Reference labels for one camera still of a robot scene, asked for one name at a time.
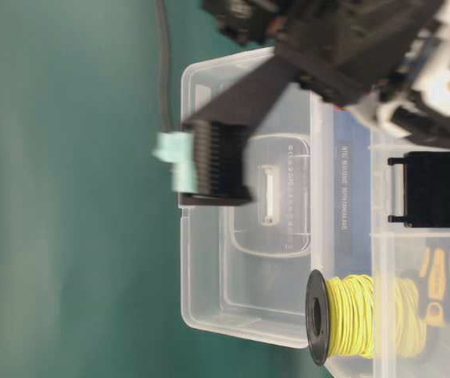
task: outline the label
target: label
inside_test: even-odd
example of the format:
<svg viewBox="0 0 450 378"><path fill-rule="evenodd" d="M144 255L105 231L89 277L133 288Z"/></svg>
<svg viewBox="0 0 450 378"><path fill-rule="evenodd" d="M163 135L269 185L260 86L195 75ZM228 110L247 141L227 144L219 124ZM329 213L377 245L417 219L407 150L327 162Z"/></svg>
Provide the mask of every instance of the label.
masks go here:
<svg viewBox="0 0 450 378"><path fill-rule="evenodd" d="M335 160L335 233L337 245L349 245L352 230L352 186L351 186L351 144L347 141L337 145Z"/></svg>

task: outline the transparent bin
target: transparent bin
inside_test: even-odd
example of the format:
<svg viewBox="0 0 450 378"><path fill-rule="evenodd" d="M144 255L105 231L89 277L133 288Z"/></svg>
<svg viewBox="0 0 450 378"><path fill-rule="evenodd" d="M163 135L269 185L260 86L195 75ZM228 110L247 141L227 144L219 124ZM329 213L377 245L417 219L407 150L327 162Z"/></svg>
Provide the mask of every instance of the transparent bin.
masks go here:
<svg viewBox="0 0 450 378"><path fill-rule="evenodd" d="M256 50L189 67L182 116L270 55ZM290 87L249 145L247 180L257 201L236 209L182 208L184 320L194 328L303 348L309 272L371 274L374 358L329 358L326 368L336 378L450 378L450 300L443 308L447 320L428 327L420 356L404 357L395 340L395 282L419 275L427 249L448 254L450 275L450 229L388 222L388 215L403 213L403 172L387 160L421 150L431 149L380 132L370 136L347 113Z"/></svg>
<svg viewBox="0 0 450 378"><path fill-rule="evenodd" d="M271 56L256 50L190 66L185 118ZM250 205L182 207L181 312L186 323L304 348L312 267L371 272L369 132L293 84L250 140ZM335 259L335 250L345 254Z"/></svg>

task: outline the black plastic bracket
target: black plastic bracket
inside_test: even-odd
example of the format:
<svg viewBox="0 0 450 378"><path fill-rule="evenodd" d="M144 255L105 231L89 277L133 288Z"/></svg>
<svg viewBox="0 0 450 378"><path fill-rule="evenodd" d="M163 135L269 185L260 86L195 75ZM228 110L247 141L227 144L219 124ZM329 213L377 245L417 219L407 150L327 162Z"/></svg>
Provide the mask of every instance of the black plastic bracket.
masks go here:
<svg viewBox="0 0 450 378"><path fill-rule="evenodd" d="M388 165L404 167L404 215L390 215L389 222L450 228L450 152L409 152Z"/></svg>

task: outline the black cable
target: black cable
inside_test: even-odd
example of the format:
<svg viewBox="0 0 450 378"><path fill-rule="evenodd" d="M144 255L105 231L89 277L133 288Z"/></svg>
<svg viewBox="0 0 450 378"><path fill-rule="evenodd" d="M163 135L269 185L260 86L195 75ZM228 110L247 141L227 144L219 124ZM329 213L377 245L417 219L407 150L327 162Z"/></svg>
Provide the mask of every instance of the black cable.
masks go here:
<svg viewBox="0 0 450 378"><path fill-rule="evenodd" d="M162 118L162 132L173 131L173 120L169 108L169 79L170 79L170 39L169 23L165 0L155 0L156 19L158 26L158 111Z"/></svg>

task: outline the plastic container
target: plastic container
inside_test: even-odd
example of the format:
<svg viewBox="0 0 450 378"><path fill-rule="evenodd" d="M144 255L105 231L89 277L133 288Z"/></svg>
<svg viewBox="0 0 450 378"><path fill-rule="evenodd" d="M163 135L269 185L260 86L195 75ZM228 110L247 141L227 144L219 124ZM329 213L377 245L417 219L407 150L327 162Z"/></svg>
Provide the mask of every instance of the plastic container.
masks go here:
<svg viewBox="0 0 450 378"><path fill-rule="evenodd" d="M263 49L190 66L182 79L182 117L270 55ZM346 113L293 84L247 148L246 181L256 201L237 208L182 209L186 323L306 347L311 265L354 266L356 251L368 258L359 263L361 270L370 271L370 207L358 203L370 201L369 144L368 131ZM351 171L363 172L361 179ZM359 193L357 202L351 193ZM348 255L335 262L333 249L343 245Z"/></svg>
<svg viewBox="0 0 450 378"><path fill-rule="evenodd" d="M256 50L189 67L183 117L270 54ZM326 368L336 378L450 378L450 320L430 326L419 357L401 357L395 341L395 281L422 270L426 248L450 254L450 229L388 222L388 215L403 213L403 173L387 160L420 150L430 149L370 135L347 113L293 85L249 146L247 177L258 201L236 209L182 209L187 324L303 348L310 271L320 269L326 278L371 274L375 356L329 358Z"/></svg>

